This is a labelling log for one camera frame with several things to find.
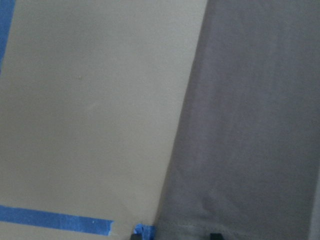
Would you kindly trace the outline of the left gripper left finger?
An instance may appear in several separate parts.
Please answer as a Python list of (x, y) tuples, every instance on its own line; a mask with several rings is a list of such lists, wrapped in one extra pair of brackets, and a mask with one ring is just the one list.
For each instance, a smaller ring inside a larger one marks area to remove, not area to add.
[(142, 240), (142, 234), (141, 233), (133, 233), (131, 235), (131, 240)]

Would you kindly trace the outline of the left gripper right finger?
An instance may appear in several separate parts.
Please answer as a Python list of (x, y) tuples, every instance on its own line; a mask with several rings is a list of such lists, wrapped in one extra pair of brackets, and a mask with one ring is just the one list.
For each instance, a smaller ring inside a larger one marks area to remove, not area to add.
[(210, 233), (210, 240), (223, 240), (221, 233)]

